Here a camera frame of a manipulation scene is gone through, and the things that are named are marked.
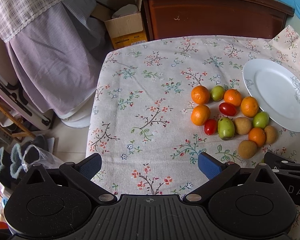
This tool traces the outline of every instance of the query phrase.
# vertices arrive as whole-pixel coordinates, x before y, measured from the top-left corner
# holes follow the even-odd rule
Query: cherry tomato
[[[217,121],[214,119],[209,119],[204,123],[204,133],[206,135],[212,135],[217,130]]]
[[[222,114],[227,116],[235,116],[237,114],[235,107],[229,103],[221,103],[219,110]]]

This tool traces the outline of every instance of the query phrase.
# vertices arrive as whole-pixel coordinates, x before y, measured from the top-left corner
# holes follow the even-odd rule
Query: kiwi fruit
[[[264,128],[264,131],[266,134],[265,144],[272,144],[277,140],[278,132],[277,132],[276,128],[274,128],[271,125],[268,125],[266,128]]]
[[[257,152],[257,145],[253,141],[242,141],[238,146],[238,153],[243,159],[252,158]]]
[[[238,117],[234,119],[233,123],[235,132],[240,135],[249,133],[252,128],[252,123],[250,119],[246,117]]]

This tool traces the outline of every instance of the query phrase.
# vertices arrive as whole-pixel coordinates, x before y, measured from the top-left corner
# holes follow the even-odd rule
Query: label on box
[[[126,46],[147,42],[146,32],[131,33],[117,38],[112,38],[114,49],[121,49]]]

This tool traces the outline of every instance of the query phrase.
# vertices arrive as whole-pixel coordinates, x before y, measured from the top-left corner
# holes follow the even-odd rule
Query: wooden drawer
[[[148,6],[154,40],[191,35],[272,39],[286,20],[284,12],[243,0],[148,0]]]

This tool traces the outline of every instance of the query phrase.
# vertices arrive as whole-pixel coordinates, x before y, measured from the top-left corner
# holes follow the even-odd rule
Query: cardboard box
[[[135,4],[139,11],[134,14],[111,19],[114,10],[98,4],[91,16],[103,21],[108,30],[114,49],[147,42],[146,31],[141,17],[142,0],[109,0],[109,4],[114,10],[127,5]]]

